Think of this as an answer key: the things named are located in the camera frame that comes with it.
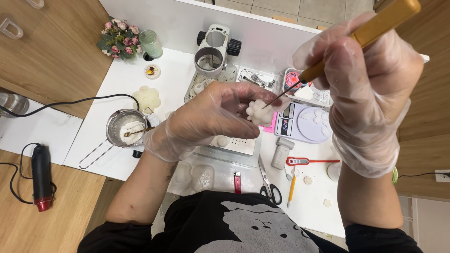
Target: scissors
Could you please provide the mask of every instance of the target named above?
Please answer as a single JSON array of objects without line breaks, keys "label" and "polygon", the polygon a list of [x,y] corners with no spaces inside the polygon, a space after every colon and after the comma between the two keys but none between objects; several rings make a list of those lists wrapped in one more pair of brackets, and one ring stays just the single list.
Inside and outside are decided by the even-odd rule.
[{"label": "scissors", "polygon": [[[264,168],[264,164],[262,163],[261,155],[258,158],[258,164],[259,164],[259,169],[261,169],[262,179],[264,179],[264,184],[261,187],[261,190],[259,191],[259,193],[261,195],[266,196],[269,200],[272,200],[272,202],[275,205],[281,204],[283,199],[281,198],[280,190],[275,185],[271,184],[269,182],[269,180],[267,179],[266,169]],[[276,192],[278,193],[278,196],[279,196],[279,201],[278,202],[275,199],[274,189],[276,189]]]}]

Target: wall socket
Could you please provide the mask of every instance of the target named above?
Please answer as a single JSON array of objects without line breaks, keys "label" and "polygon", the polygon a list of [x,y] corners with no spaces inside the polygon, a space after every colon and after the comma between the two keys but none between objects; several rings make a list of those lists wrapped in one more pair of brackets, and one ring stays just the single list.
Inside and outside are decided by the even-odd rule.
[{"label": "wall socket", "polygon": [[[449,173],[450,170],[435,170],[434,172],[443,172],[443,173]],[[450,183],[450,177],[443,175],[443,174],[435,174],[436,175],[436,182],[447,182]]]}]

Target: wooden counter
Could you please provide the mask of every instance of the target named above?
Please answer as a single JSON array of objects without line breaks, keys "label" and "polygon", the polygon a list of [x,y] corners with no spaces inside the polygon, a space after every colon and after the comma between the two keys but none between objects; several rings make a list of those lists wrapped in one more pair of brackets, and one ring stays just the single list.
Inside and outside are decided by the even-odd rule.
[{"label": "wooden counter", "polygon": [[[0,150],[0,162],[19,165],[20,155]],[[76,252],[91,218],[105,177],[52,164],[52,181],[57,186],[53,206],[44,212],[19,202],[9,190],[15,168],[0,165],[0,249],[1,252]],[[22,173],[31,177],[31,159],[23,157]],[[18,173],[13,188],[24,200],[32,201],[32,180]]]}]

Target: gray device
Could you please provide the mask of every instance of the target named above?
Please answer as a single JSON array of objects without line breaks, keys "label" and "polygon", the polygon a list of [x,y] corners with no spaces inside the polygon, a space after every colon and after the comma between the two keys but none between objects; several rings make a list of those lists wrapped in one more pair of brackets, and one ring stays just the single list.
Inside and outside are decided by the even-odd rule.
[{"label": "gray device", "polygon": [[294,148],[295,143],[283,137],[278,137],[276,144],[277,149],[275,150],[271,165],[279,170],[283,170],[286,159],[288,159],[289,156],[289,151]]}]

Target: gloved hand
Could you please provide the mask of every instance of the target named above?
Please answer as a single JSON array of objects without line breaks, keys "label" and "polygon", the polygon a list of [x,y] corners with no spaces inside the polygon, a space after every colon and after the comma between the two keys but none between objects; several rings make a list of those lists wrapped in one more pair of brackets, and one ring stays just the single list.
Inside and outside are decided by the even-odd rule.
[{"label": "gloved hand", "polygon": [[[217,135],[254,139],[259,128],[248,121],[248,103],[263,99],[266,103],[277,95],[249,82],[212,82],[200,94],[171,113],[169,118],[144,137],[144,146],[153,156],[166,162],[186,159],[196,146],[209,145]],[[289,98],[272,105],[283,111]]]},{"label": "gloved hand", "polygon": [[349,38],[371,19],[363,13],[321,32],[292,57],[303,70],[324,59],[325,75],[314,80],[330,89],[333,144],[356,173],[377,178],[392,171],[400,151],[396,130],[423,69],[423,58],[392,30],[361,49]]}]

